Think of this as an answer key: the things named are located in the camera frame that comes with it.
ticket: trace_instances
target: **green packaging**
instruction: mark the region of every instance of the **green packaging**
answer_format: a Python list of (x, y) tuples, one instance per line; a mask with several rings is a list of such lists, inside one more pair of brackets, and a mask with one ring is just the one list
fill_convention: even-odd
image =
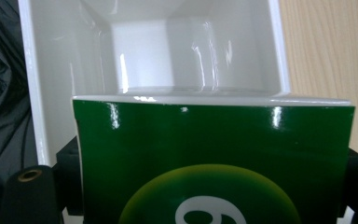
[(353, 106), (73, 101), (85, 223), (336, 223)]

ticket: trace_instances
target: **green box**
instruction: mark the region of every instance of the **green box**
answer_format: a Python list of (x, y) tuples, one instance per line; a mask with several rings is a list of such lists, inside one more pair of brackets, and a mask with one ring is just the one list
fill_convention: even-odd
[(85, 223), (337, 221), (353, 106), (73, 105)]

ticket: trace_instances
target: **wooden surface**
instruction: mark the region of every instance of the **wooden surface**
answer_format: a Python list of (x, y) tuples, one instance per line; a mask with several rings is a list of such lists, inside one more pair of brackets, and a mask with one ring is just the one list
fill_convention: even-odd
[(281, 0), (292, 92), (350, 99), (358, 151), (358, 0)]

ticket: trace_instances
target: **white number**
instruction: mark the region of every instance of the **white number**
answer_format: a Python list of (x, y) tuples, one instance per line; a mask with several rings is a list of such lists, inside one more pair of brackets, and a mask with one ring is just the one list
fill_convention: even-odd
[(221, 198), (197, 196), (182, 202), (176, 209), (176, 224), (187, 224), (185, 215), (189, 212), (206, 212), (213, 217), (211, 224), (221, 224), (222, 215), (231, 217), (237, 224), (246, 224), (240, 209), (234, 204)]

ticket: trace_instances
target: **dark cloth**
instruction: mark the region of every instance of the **dark cloth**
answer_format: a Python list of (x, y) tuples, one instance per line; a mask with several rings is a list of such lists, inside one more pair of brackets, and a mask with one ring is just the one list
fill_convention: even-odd
[(0, 187), (37, 164), (17, 0), (0, 0)]

